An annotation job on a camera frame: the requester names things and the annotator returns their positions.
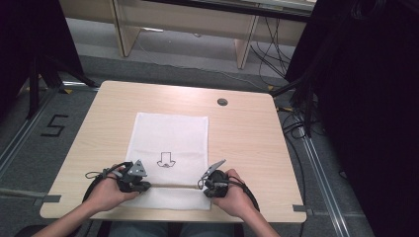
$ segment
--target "black cable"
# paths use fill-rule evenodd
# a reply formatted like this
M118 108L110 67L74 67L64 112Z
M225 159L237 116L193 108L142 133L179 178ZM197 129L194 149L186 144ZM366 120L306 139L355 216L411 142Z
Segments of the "black cable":
M281 85L272 85L272 83L268 83L267 81L265 81L265 79L263 79L262 74L261 74L261 69L262 69L262 62L264 62L264 60L262 58L260 58L260 59L261 59L261 63L259 64L259 78L261 79L261 81L268 86L275 86L275 87L281 86Z
M265 59L265 57L261 56L254 48L252 45L250 45L250 48L253 50L253 52L256 54L256 56L261 60L261 64L262 62L264 62L265 64L267 64L273 71L275 71L278 75L280 75L281 77L284 78L285 74L280 71L276 66L274 66L270 61L268 61L267 59Z
M302 237L302 232L304 230L304 223L305 221L301 224L301 228L299 228L299 234L298 234L299 237Z
M261 52L263 52L263 50L262 50L262 48L260 47L260 45L259 45L259 43L258 42L256 42L256 45L258 46L258 49L261 51ZM272 55L267 55L268 57L270 57L270 58L272 58L272 59L275 59L275 60L281 60L280 58L278 58L278 57L275 57L275 56L272 56Z
M313 127L311 128L311 131L314 132L314 133L316 133L317 135L320 135L320 136L327 136L325 132L323 132L323 133L318 132Z
M101 172L97 172L97 171L92 171L92 172L88 172L84 175L84 177L86 177L86 179L94 179L96 178L98 175L102 174Z
M296 136L296 135L294 135L294 134L293 134L294 130L295 130L296 128L300 128L300 127L304 127L304 124L299 125L298 127L294 127L294 128L291 130L291 132L290 132L291 136L292 136L292 137L293 137L293 139L295 139L295 140L305 138L305 136L306 136L306 132L305 132L305 130L304 130L304 133L303 133L302 135L300 135L300 136Z
M278 46L278 43L279 43L279 40L278 40L278 35L279 35L278 34L278 27L280 25L280 20L277 19L276 30L275 30L275 33L273 35L272 35L271 28L269 27L268 18L265 18L265 22L266 22L266 25L268 27L269 34L271 36L271 43L274 44L274 47L277 50L277 54L278 54L278 57L280 59L281 67L283 69L284 74L286 74L287 73L287 68L284 66L284 61L283 61L283 59L281 57L281 54L283 54L283 53L281 52L281 50L280 50L280 48Z
M286 117L286 119L284 119L283 123L281 124L281 127L283 128L283 130L284 130L284 125L286 124L286 122L287 122L287 120L290 118L290 116L292 116L292 115L293 115L293 113L290 113L290 114Z
M288 125L288 126L286 126L286 127L283 127L283 131L284 132L288 132L288 131L286 131L287 129L289 129L290 127L293 127L293 126L295 126L295 125L297 125L297 127L301 127L302 125L303 125L303 123L301 122L301 121L297 121L297 122L295 122L295 123L293 123L293 124L291 124L291 125Z
M87 226L87 230L86 230L86 232L83 235L84 237L87 237L87 235L90 232L90 229L92 228L92 225L93 225L93 220L90 220L89 225Z
M256 200L255 196L252 194L252 192L249 190L249 188L246 186L246 184L245 184L245 183L243 183L241 180L237 179L237 178L236 178L236 177L234 177L234 176L228 176L228 181L227 181L227 182L228 182L229 184L233 184L233 185L236 185L236 186L240 187L240 188L243 190L244 194L246 194L246 195L250 198L250 200L251 200L251 201L252 201L252 203L253 203L253 206L255 206L255 208L256 208L258 211L261 211L261 209L259 208L259 203L258 203L258 201Z
M385 2L386 0L357 0L351 9L351 16L360 21L375 20L384 11Z

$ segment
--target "hand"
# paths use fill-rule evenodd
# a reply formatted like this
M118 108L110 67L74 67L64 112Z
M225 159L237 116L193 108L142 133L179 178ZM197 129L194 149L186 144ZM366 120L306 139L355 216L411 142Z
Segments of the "hand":
M114 174L109 174L108 177L111 178L99 182L85 201L95 212L111 210L122 202L139 196L139 192L121 192L117 181L112 179L116 176Z
M243 182L235 170L228 170L226 175L228 177L235 177ZM243 219L245 215L257 211L252 200L243 192L243 189L233 184L228 185L228 192L225 197L213 197L212 203L218 205L229 215L241 219Z

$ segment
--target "black panel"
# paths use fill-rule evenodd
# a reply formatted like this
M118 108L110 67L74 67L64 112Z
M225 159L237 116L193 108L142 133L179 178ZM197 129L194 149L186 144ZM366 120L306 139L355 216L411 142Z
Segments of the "black panel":
M288 81L292 82L301 77L333 26L340 24L347 15L345 6L350 2L351 0L318 0L316 2L310 19L327 19L328 24L309 23L306 25L287 71Z
M387 1L354 21L316 82L319 109L376 236L416 236L419 15Z
M58 0L6 0L0 7L0 118L29 77L35 55L59 59L83 75L78 54ZM44 74L55 71L43 64Z

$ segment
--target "person's right hand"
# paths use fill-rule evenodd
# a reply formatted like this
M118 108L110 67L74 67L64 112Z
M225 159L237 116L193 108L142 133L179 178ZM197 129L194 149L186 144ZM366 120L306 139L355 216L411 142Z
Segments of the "person's right hand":
M237 172L233 169L228 170L226 175L228 177L235 177L243 182ZM245 215L257 211L250 198L243 192L243 189L233 184L228 185L228 192L225 197L213 197L212 203L218 205L229 215L241 219L243 219Z

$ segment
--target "metal rod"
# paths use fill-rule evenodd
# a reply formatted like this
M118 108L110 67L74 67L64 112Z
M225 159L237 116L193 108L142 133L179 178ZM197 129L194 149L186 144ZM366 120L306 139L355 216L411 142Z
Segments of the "metal rod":
M295 120L302 121L302 118L295 117ZM329 182L327 181L326 174L324 173L323 167L321 165L320 159L318 158L312 139L310 137L304 136L305 131L303 127L299 128L299 133L301 134L301 136L303 136L302 140L305 151L307 152L308 159L310 161L311 167L313 168L314 176L317 180L321 194L324 198L327 210L330 213L330 218L332 220L333 226L335 227L336 234L338 237L349 237L351 235L348 231L348 226L346 224L345 217L342 214L339 204L333 194L332 189L330 188Z
M15 137L3 151L0 156L0 178L6 172L7 167L12 163L16 154L21 149L22 145L28 139L35 125L41 118L41 115L46 107L46 105L52 100L56 95L58 89L49 89L46 94L43 96L40 107L37 112L30 118L25 121L19 131L16 133Z
M11 196L18 198L44 198L46 196L46 193L0 189L0 196Z

